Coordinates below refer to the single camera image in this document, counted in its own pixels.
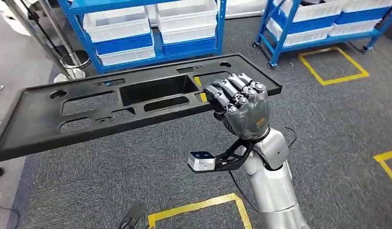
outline blue plastic bin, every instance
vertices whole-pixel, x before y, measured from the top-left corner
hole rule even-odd
[[[215,48],[216,45],[216,37],[210,37],[187,42],[164,44],[164,52],[166,55],[183,54],[187,52],[209,50]]]
[[[269,13],[271,13],[275,8],[276,5],[272,3]],[[288,34],[330,27],[333,25],[333,23],[338,17],[339,15],[334,15],[334,16],[328,16],[323,18],[311,19],[307,21],[293,22],[289,29]],[[282,27],[282,29],[286,27],[287,17],[281,8],[279,8],[278,11],[273,12],[272,18],[273,20],[276,21],[277,24],[279,24]]]
[[[153,45],[152,33],[93,43],[99,55]]]
[[[342,12],[340,16],[336,19],[336,24],[347,24],[360,21],[370,21],[382,18],[390,7],[372,9],[372,10],[362,10],[345,13]]]

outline yellow tape square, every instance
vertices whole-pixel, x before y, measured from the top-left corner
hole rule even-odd
[[[185,212],[196,211],[202,208],[207,208],[210,206],[227,203],[230,201],[235,201],[237,208],[239,210],[239,214],[241,215],[242,223],[244,224],[245,229],[252,229],[251,223],[249,221],[248,213],[245,210],[244,203],[241,198],[239,198],[236,194],[231,193],[228,195],[215,197],[212,199],[208,199],[202,202],[188,204],[185,206],[169,209],[166,211],[161,211],[155,214],[151,214],[148,216],[148,224],[150,229],[156,229],[156,222],[158,220],[166,219],[169,217],[173,217]]]
[[[312,54],[317,54],[317,53],[323,53],[323,52],[328,52],[331,50],[337,50],[340,52],[349,62],[351,62],[361,73],[355,74],[355,75],[349,75],[349,76],[344,76],[336,79],[331,79],[331,80],[323,80],[320,75],[318,75],[317,72],[311,67],[311,65],[307,62],[306,59],[304,59],[305,56],[312,55]],[[314,75],[314,77],[318,80],[318,82],[322,85],[330,85],[330,84],[335,84],[335,83],[342,83],[342,82],[347,82],[351,80],[356,80],[360,78],[365,78],[369,76],[369,73],[362,68],[354,59],[352,59],[347,53],[345,53],[342,49],[338,47],[332,47],[332,48],[326,48],[326,49],[321,49],[321,50],[316,50],[312,52],[305,52],[305,53],[300,53],[299,58],[301,62],[309,69],[309,71]]]
[[[387,152],[387,153],[383,153],[383,154],[379,154],[373,157],[374,160],[376,160],[378,163],[380,163],[380,165],[382,166],[382,168],[387,172],[387,174],[391,177],[392,179],[392,170],[391,168],[387,165],[387,163],[385,163],[385,161],[392,159],[392,151]]]

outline floor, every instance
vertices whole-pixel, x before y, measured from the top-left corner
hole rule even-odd
[[[284,126],[297,131],[289,164],[309,225],[392,229],[392,179],[372,158],[392,151],[392,29],[366,54],[357,50],[366,40],[337,45],[369,77],[322,86],[298,52],[282,55],[278,68],[267,69],[262,52],[251,47],[258,24],[259,18],[226,21],[223,54],[242,53],[284,85],[271,100],[271,124],[287,139],[293,136]],[[68,25],[65,30],[70,34]],[[0,31],[0,81],[7,86],[0,94],[1,119],[17,90],[47,83],[57,70],[33,40],[1,20]],[[306,60],[324,80],[358,73],[338,52]],[[0,201],[21,213],[21,229],[74,229],[113,228],[137,200],[152,214],[230,193],[241,196],[228,173],[195,175],[186,166],[189,151],[220,153],[234,140],[207,112],[14,159],[0,163],[7,171],[0,178]],[[246,175],[237,171],[235,176],[252,199]],[[258,214],[243,202],[252,228],[261,228]],[[144,228],[146,221],[140,224]],[[0,210],[0,229],[14,225],[15,216]],[[245,228],[233,202],[156,226]]]

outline black plastic tray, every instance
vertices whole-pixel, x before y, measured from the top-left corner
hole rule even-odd
[[[240,54],[30,87],[19,93],[0,126],[0,161],[209,111],[194,77],[225,72],[247,74],[263,83],[269,96],[281,92],[281,85]],[[110,94],[115,100],[108,100]],[[66,107],[97,96],[106,97],[99,101],[104,107],[89,104],[85,111]],[[119,112],[125,118],[115,118]],[[63,131],[82,120],[84,128]]]

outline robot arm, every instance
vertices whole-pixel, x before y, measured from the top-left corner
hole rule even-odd
[[[248,144],[253,144],[253,148],[260,152],[260,156],[269,169],[277,169],[283,165],[289,155],[289,148],[281,132],[269,128],[269,100],[263,84],[254,82],[244,73],[232,74],[224,80],[214,81],[204,91],[214,109],[214,117],[223,122],[228,131],[240,138],[236,145],[248,149]],[[213,170],[212,164],[216,165],[215,171],[223,171],[220,163],[224,163],[226,168],[230,167],[231,163],[238,165],[243,163],[242,159],[246,159],[249,153],[246,150],[241,160],[228,162],[226,158],[234,157],[229,150],[216,156],[214,162],[197,158],[190,158],[189,162],[192,165],[198,165],[193,168],[198,172]]]
[[[264,85],[245,74],[232,74],[205,88],[214,117],[239,139],[217,156],[191,152],[195,173],[243,168],[266,229],[309,229],[291,183],[289,146],[280,131],[269,128],[268,94]],[[241,148],[242,156],[235,154]]]

